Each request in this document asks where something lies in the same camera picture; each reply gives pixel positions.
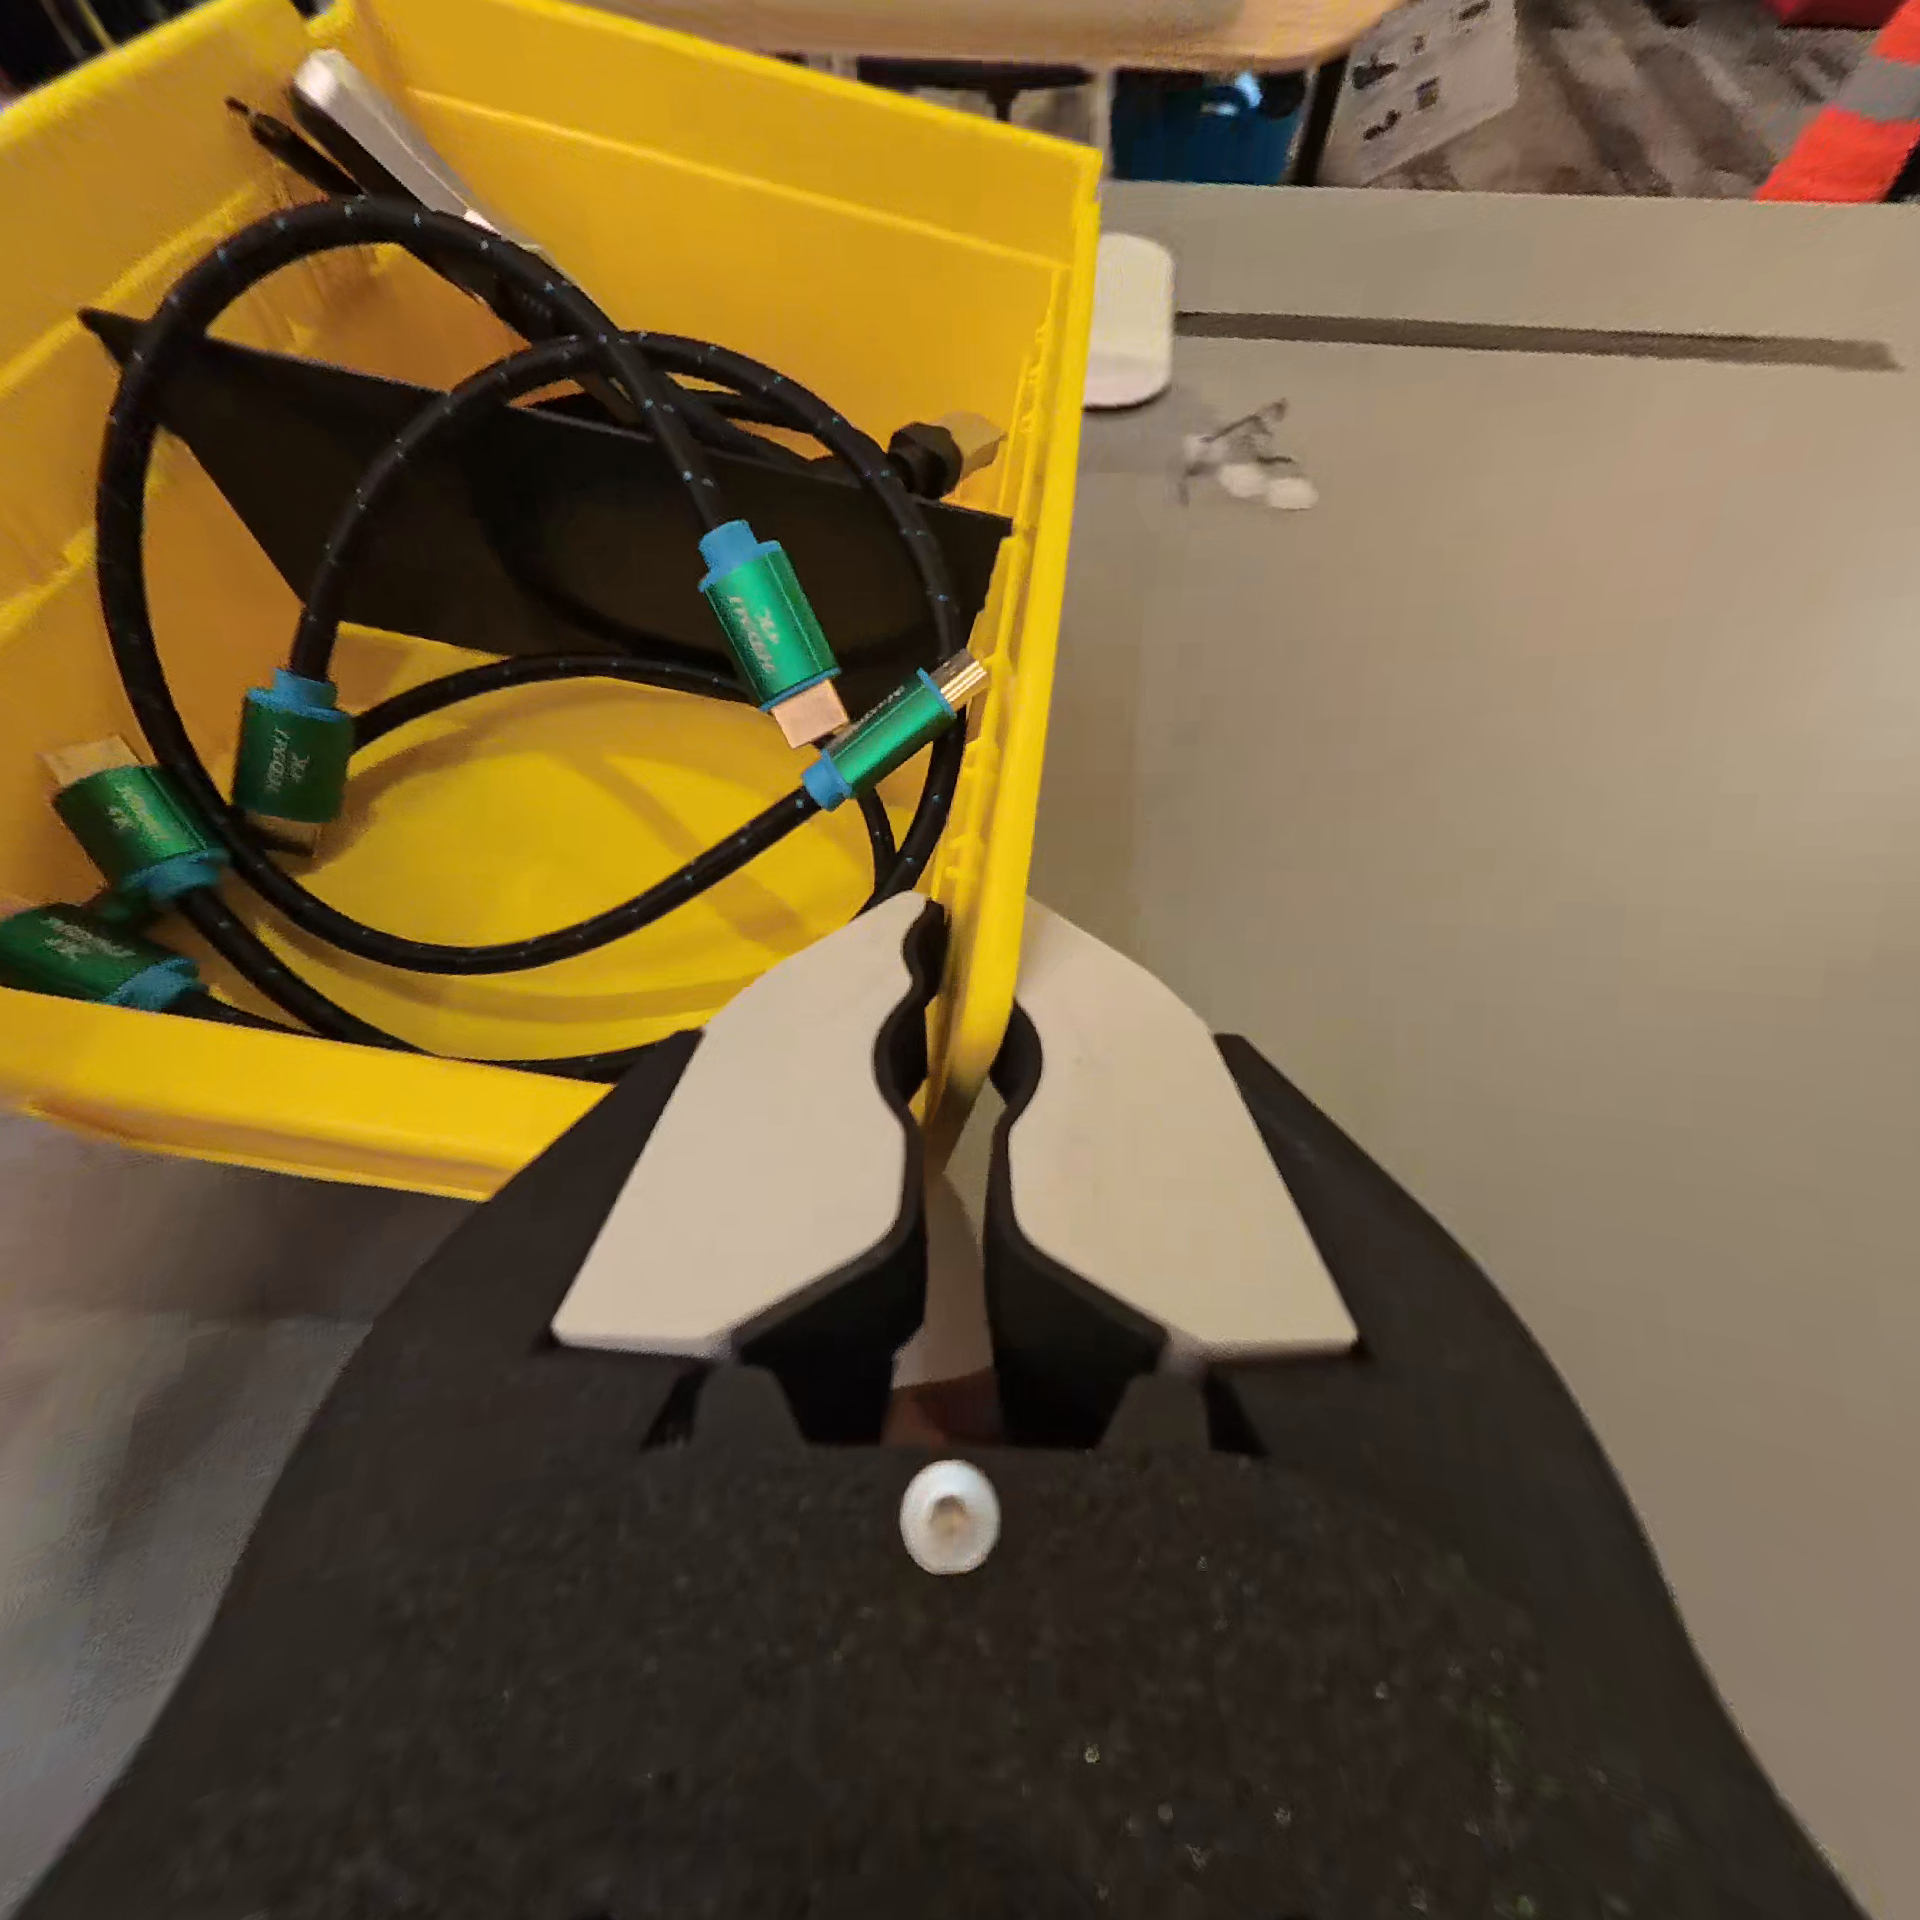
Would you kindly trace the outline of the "grey desk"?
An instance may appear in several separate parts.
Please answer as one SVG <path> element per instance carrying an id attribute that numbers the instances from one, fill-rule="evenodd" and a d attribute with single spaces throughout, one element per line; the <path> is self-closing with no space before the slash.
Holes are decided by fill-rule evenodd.
<path id="1" fill-rule="evenodd" d="M 1916 1914 L 1916 207 L 1110 184 L 1031 891 L 1485 1263 Z M 1175 490 L 1283 397 L 1320 488 Z"/>

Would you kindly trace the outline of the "blue container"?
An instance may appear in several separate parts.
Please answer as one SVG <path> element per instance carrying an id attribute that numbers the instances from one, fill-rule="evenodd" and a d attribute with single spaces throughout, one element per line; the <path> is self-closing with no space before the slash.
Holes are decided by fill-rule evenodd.
<path id="1" fill-rule="evenodd" d="M 1307 102 L 1302 71 L 1120 69 L 1111 82 L 1110 170 L 1130 182 L 1282 182 Z"/>

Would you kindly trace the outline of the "yellow plastic bin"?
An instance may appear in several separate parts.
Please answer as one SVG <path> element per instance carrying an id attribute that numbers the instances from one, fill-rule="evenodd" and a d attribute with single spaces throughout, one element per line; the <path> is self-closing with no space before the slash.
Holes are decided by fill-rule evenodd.
<path id="1" fill-rule="evenodd" d="M 965 1110 L 1010 1025 L 1076 488 L 1099 234 L 1090 149 L 564 3 L 209 3 L 4 109 L 4 898 L 98 883 L 42 755 L 123 737 L 92 574 L 117 371 L 80 310 L 140 319 L 227 232 L 298 203 L 227 114 L 340 46 L 496 219 L 613 319 L 736 347 L 881 437 L 1006 429 L 960 499 L 1011 520 L 974 626 L 991 671 L 922 885 L 951 918 L 928 1103 Z M 444 387 L 512 349 L 397 252 L 293 267 L 219 337 Z M 149 488 L 160 651 L 222 785 L 298 595 L 177 441 Z M 501 692 L 373 747 L 323 899 L 408 938 L 512 939 L 654 883 L 797 784 L 753 711 L 673 692 Z M 408 980 L 236 901 L 275 954 L 449 1063 L 4 992 L 4 1113 L 198 1161 L 485 1199 L 598 1087 L 461 1061 L 641 1046 L 706 1023 L 866 893 L 852 807 L 601 952 Z"/>

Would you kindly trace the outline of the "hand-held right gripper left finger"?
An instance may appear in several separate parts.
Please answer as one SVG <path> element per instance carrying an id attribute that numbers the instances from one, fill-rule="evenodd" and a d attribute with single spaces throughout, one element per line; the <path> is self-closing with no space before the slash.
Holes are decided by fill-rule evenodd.
<path id="1" fill-rule="evenodd" d="M 930 901 L 793 952 L 706 1027 L 552 1334 L 779 1381 L 820 1441 L 878 1434 L 925 1318 Z"/>

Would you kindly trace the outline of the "grey multiport hub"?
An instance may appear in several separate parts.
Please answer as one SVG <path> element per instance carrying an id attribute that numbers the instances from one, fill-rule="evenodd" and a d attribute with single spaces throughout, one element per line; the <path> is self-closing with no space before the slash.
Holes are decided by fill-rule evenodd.
<path id="1" fill-rule="evenodd" d="M 536 239 L 477 201 L 426 133 L 343 53 L 323 48 L 302 59 L 289 105 L 298 130 L 365 191 L 443 211 L 549 261 Z"/>

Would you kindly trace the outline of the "printed paper sheet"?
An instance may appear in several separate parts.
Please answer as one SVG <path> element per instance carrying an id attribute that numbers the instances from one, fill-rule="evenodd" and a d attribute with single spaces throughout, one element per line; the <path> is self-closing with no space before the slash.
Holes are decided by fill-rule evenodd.
<path id="1" fill-rule="evenodd" d="M 1320 178 L 1369 184 L 1518 99 L 1514 2 L 1410 2 L 1352 46 Z"/>

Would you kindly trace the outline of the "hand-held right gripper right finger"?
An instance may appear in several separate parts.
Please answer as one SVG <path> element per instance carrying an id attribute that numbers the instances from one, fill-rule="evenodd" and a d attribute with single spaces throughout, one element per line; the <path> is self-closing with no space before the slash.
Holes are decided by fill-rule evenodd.
<path id="1" fill-rule="evenodd" d="M 1358 1351 L 1212 1028 L 1035 901 L 994 1087 L 980 1270 L 1010 1437 L 1087 1449 L 1136 1380 Z"/>

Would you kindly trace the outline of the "white round puck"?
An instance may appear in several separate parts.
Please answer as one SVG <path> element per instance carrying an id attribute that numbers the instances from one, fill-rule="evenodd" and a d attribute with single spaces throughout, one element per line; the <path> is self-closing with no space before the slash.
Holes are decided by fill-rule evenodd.
<path id="1" fill-rule="evenodd" d="M 1173 384 L 1177 276 L 1167 248 L 1102 232 L 1096 248 L 1090 356 L 1082 406 L 1130 412 Z"/>

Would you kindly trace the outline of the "orange red cloth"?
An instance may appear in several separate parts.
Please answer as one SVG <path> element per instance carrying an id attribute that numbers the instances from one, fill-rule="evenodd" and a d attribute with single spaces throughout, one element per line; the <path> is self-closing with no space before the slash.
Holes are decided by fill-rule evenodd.
<path id="1" fill-rule="evenodd" d="M 1877 34 L 1836 95 L 1803 125 L 1752 199 L 1762 203 L 1917 203 L 1917 3 L 1788 3 L 1788 23 Z"/>

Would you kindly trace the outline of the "black bin divider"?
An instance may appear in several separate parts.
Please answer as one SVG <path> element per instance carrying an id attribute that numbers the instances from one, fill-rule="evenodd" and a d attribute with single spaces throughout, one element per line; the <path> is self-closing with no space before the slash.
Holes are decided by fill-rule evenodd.
<path id="1" fill-rule="evenodd" d="M 373 457 L 439 391 L 206 338 L 160 409 L 294 595 Z M 732 501 L 779 539 L 849 680 L 946 653 L 906 545 L 843 469 L 716 453 Z M 496 656 L 654 643 L 727 663 L 699 591 L 680 488 L 645 437 L 586 403 L 505 406 L 436 443 L 351 568 L 357 625 Z"/>

